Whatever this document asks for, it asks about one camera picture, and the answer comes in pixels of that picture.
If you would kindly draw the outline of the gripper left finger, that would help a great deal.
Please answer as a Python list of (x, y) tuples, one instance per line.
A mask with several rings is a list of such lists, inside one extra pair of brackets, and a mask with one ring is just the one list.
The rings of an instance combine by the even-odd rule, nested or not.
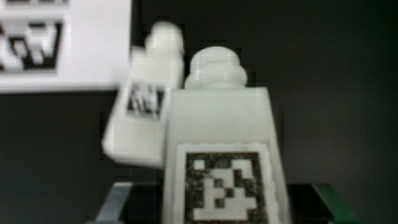
[(122, 210), (131, 191), (131, 184), (117, 182), (112, 185), (96, 218), (87, 224), (124, 224)]

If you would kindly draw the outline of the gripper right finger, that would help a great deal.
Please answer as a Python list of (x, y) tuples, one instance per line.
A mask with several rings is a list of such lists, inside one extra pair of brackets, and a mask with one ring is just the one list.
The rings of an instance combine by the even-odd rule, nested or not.
[(359, 219), (334, 187), (316, 184), (314, 191), (330, 214), (328, 224), (359, 224)]

